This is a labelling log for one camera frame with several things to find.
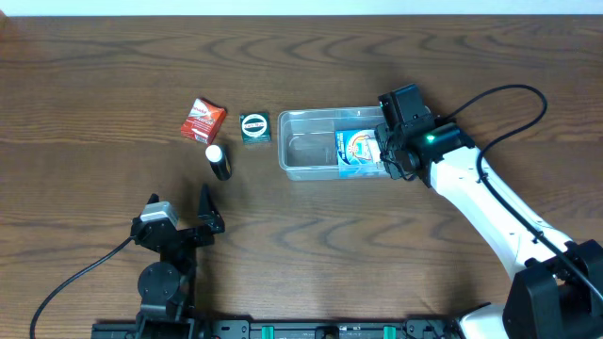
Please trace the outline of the white green Panadol box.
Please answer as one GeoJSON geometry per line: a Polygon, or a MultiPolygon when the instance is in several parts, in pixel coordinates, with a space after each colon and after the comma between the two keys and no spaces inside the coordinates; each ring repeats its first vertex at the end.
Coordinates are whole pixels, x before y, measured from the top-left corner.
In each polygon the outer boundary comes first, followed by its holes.
{"type": "Polygon", "coordinates": [[[375,164],[381,162],[381,150],[379,144],[374,137],[367,139],[367,149],[370,153],[371,161],[375,164]]]}

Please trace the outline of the blue Koolfever box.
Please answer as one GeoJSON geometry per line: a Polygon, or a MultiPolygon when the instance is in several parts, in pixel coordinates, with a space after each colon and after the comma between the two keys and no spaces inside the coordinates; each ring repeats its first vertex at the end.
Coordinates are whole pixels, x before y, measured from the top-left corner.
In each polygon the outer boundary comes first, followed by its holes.
{"type": "Polygon", "coordinates": [[[383,162],[373,163],[367,139],[375,137],[373,129],[339,130],[335,132],[336,159],[340,178],[380,177],[387,173],[383,162]]]}

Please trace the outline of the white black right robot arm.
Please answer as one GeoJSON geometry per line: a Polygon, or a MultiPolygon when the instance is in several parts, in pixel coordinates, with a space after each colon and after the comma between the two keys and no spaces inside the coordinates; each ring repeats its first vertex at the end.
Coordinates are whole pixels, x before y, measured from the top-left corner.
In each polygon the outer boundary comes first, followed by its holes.
{"type": "Polygon", "coordinates": [[[421,127],[383,123],[375,134],[388,174],[418,177],[451,202],[512,281],[505,304],[480,306],[457,318],[460,337],[601,337],[601,245],[594,240],[578,244],[540,218],[453,122],[421,127]]]}

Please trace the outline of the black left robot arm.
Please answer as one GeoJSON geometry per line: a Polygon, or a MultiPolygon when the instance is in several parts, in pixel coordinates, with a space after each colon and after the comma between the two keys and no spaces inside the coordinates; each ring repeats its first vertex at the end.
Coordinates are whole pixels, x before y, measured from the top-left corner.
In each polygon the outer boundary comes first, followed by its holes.
{"type": "Polygon", "coordinates": [[[136,338],[210,338],[212,326],[195,310],[196,249],[211,246],[225,223],[202,186],[196,227],[178,229],[178,216],[169,202],[154,194],[132,220],[135,244],[159,254],[159,260],[140,273],[141,296],[136,338]]]}

